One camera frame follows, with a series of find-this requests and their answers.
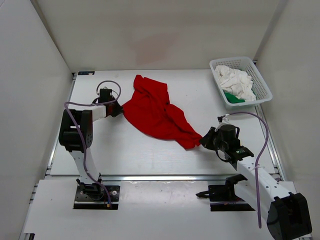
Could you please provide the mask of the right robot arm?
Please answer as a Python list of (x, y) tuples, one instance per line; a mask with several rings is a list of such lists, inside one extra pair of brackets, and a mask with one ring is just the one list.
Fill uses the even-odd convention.
[(308, 202), (301, 193), (293, 193), (256, 164), (254, 154), (239, 140), (239, 127), (231, 124), (211, 127), (199, 141), (216, 153), (224, 153), (222, 161), (231, 164), (237, 174), (226, 178), (220, 186), (209, 186), (196, 194), (212, 202), (226, 197), (231, 203), (245, 201), (266, 221), (275, 240), (293, 240), (312, 232)]

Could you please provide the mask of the red t shirt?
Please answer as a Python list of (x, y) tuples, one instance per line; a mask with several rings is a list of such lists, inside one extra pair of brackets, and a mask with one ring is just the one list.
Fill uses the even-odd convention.
[(175, 141), (185, 150), (200, 145), (202, 136), (188, 123), (184, 111), (170, 102), (168, 85), (141, 75), (133, 81), (134, 92), (124, 103), (124, 117), (143, 134)]

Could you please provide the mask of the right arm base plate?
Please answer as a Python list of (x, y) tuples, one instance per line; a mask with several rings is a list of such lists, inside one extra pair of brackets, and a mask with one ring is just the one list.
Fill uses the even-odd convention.
[(208, 189), (195, 194), (199, 199), (209, 199), (211, 212), (252, 212), (254, 209), (235, 195), (234, 186), (226, 181), (224, 185), (208, 185)]

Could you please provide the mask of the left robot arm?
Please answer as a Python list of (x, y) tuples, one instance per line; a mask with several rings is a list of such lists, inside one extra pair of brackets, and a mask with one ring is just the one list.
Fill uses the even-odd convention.
[(64, 104), (58, 141), (76, 164), (79, 173), (76, 181), (80, 191), (93, 200), (100, 200), (106, 193), (90, 150), (93, 143), (93, 123), (123, 113), (123, 107), (118, 103), (119, 97), (114, 96), (114, 93), (110, 88), (101, 88), (89, 109), (70, 109), (69, 102)]

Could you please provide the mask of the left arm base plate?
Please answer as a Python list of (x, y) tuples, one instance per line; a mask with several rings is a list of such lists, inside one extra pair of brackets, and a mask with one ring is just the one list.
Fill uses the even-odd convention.
[(120, 199), (120, 185), (84, 184), (76, 180), (77, 188), (74, 197), (73, 209), (75, 210), (118, 210)]

